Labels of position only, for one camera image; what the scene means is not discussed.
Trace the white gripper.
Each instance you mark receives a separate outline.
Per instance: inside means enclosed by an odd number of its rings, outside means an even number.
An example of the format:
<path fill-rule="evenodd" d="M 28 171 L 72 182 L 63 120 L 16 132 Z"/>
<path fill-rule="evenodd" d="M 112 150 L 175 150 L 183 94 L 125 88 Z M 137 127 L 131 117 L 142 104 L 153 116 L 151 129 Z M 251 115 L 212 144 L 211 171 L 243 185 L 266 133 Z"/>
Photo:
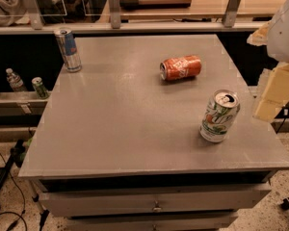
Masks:
<path fill-rule="evenodd" d="M 249 35 L 247 43 L 254 46 L 267 44 L 268 55 L 280 62 L 272 70 L 263 69 L 253 104 L 255 118 L 272 122 L 289 102 L 289 0 L 279 8 L 270 23 L 266 22 Z"/>

